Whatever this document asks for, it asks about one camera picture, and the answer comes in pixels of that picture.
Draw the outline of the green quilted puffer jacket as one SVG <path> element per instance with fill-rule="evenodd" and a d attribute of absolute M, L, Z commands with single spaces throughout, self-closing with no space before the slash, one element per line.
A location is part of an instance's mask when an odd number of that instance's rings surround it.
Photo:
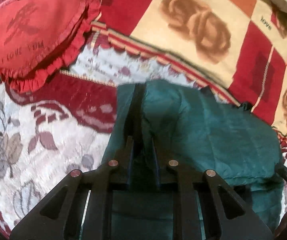
<path fill-rule="evenodd" d="M 247 107 L 217 102 L 207 87 L 194 89 L 163 80 L 143 84 L 146 167 L 134 189 L 114 191 L 111 239 L 172 239 L 172 199 L 156 186 L 154 141 L 181 163 L 217 172 L 273 233 L 279 224 L 282 192 L 274 168 L 282 155 L 272 128 Z M 117 117 L 104 162 L 124 146 L 123 127 L 135 85 L 117 89 Z"/>

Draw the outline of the floral white red bedspread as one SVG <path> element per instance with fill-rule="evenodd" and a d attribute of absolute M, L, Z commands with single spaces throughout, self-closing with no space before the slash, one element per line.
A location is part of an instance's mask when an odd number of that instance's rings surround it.
<path fill-rule="evenodd" d="M 99 33 L 36 92 L 19 94 L 0 83 L 0 239 L 71 170 L 99 166 L 115 120 L 116 86 L 152 79 L 201 87 L 170 64 L 117 51 Z"/>

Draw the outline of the red cream rose checkered blanket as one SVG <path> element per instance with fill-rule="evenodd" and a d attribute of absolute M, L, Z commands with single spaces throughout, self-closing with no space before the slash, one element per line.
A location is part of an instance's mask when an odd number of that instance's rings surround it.
<path fill-rule="evenodd" d="M 287 20 L 271 0 L 100 0 L 112 46 L 171 64 L 287 140 Z"/>

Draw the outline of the red heart-shaped ruffled pillow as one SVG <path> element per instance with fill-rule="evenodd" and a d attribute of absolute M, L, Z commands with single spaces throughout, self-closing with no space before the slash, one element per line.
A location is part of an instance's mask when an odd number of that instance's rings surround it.
<path fill-rule="evenodd" d="M 99 0 L 0 0 L 0 79 L 19 93 L 41 88 L 79 55 Z"/>

